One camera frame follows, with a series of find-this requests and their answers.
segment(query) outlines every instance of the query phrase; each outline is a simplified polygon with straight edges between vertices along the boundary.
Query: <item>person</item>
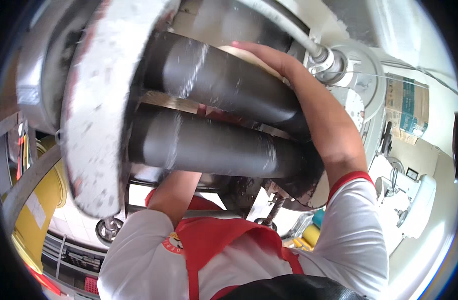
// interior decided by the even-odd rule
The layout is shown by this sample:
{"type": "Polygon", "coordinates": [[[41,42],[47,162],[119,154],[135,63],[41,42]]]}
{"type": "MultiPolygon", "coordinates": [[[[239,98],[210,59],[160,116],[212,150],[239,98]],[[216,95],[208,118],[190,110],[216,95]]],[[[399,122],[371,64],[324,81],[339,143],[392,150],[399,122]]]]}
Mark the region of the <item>person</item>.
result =
{"type": "Polygon", "coordinates": [[[314,251],[282,247],[275,231],[243,219],[182,220],[201,173],[173,171],[113,241],[100,298],[377,298],[387,285],[388,254],[351,118],[295,58],[248,42],[232,46],[286,77],[300,101],[331,187],[314,251]]]}

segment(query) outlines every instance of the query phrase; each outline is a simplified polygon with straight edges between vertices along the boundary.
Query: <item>yellow container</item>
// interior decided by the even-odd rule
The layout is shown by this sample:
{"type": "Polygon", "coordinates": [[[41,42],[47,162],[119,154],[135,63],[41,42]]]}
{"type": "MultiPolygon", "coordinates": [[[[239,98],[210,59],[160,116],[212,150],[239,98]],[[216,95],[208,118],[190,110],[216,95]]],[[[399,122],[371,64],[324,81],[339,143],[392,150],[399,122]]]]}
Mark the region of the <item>yellow container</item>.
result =
{"type": "Polygon", "coordinates": [[[311,245],[316,246],[317,240],[319,239],[319,234],[321,231],[317,228],[316,225],[311,224],[309,225],[304,232],[302,233],[302,237],[311,245]]]}
{"type": "MultiPolygon", "coordinates": [[[[44,154],[55,141],[52,136],[37,142],[37,153],[44,154]]],[[[42,247],[56,207],[67,199],[67,180],[62,160],[44,176],[22,208],[12,233],[12,241],[21,258],[37,273],[42,274],[42,247]]]]}

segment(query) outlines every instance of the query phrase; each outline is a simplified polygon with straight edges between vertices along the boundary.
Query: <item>caster wheel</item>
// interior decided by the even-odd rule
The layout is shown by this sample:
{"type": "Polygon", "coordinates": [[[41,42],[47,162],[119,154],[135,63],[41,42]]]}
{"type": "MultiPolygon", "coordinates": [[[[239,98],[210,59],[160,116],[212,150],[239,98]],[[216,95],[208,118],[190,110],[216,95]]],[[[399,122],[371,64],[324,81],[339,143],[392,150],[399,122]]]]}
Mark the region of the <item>caster wheel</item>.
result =
{"type": "Polygon", "coordinates": [[[111,224],[113,229],[110,230],[105,225],[106,220],[107,219],[101,219],[97,223],[97,225],[95,225],[95,234],[97,235],[97,238],[103,245],[110,247],[112,244],[112,241],[117,236],[117,233],[119,232],[120,228],[122,227],[122,225],[124,225],[124,222],[122,222],[119,219],[113,218],[113,221],[111,224]]]}
{"type": "MultiPolygon", "coordinates": [[[[254,223],[257,223],[257,224],[261,225],[264,220],[265,220],[265,218],[257,218],[257,219],[254,220],[254,223]]],[[[272,230],[277,232],[277,226],[274,224],[274,222],[272,222],[272,225],[270,225],[268,227],[270,227],[272,230]]]]}

